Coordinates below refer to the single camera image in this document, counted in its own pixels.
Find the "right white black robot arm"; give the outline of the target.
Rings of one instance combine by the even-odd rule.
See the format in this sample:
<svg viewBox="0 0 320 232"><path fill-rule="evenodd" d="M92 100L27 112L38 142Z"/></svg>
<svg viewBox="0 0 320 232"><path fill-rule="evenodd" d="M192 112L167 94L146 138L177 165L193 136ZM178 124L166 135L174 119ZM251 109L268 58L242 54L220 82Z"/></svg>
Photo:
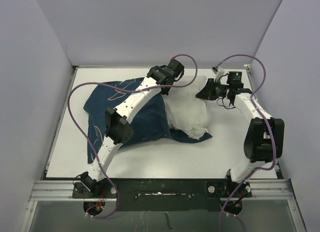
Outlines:
<svg viewBox="0 0 320 232"><path fill-rule="evenodd" d="M195 97L208 101L227 98L248 122L243 144L245 159L229 170L230 179L222 184L226 195L235 196L241 189L240 182L248 181L257 170L274 168L283 153L285 123L258 103L252 90L244 86L242 72L226 72L218 67L214 73L215 77L209 78Z"/></svg>

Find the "white pillow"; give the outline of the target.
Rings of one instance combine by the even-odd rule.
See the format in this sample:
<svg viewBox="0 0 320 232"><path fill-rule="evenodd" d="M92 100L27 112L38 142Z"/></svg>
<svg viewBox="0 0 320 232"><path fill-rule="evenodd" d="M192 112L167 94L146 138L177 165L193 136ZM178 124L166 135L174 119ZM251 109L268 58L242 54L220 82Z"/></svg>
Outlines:
<svg viewBox="0 0 320 232"><path fill-rule="evenodd" d="M182 143L199 143L212 138L208 131L210 117L207 103L196 97L206 83L206 76L198 76L189 86L171 88L168 95L163 95L172 139Z"/></svg>

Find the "dark blue embroidered pillowcase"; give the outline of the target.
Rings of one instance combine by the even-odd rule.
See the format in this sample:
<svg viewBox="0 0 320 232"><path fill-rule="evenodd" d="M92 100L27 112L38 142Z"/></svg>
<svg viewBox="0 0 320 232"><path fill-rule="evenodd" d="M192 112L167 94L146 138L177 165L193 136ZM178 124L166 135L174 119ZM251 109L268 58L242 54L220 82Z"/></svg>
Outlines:
<svg viewBox="0 0 320 232"><path fill-rule="evenodd" d="M105 124L106 109L116 107L128 97L128 94L112 89L112 86L135 90L141 82L142 78L107 82L105 86L98 85L90 94L83 107L89 118L87 130L87 136L90 139L87 144L87 162L89 164L94 161L95 154L98 153L107 131ZM134 135L129 142L124 144L124 147L161 138L172 139L163 95L158 94L151 98L136 114L131 126Z"/></svg>

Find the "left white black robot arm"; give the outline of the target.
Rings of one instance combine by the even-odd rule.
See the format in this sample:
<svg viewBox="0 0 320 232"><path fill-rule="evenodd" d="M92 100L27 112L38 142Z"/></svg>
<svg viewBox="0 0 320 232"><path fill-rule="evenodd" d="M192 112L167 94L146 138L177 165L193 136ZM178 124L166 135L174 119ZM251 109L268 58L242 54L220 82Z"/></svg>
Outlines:
<svg viewBox="0 0 320 232"><path fill-rule="evenodd" d="M80 176L86 194L90 197L100 195L102 185L99 181L105 178L104 173L118 149L134 135L131 122L136 114L155 95L167 95L170 86L184 70L185 67L176 59L168 65L152 67L132 94L115 108L106 109L106 135L93 163Z"/></svg>

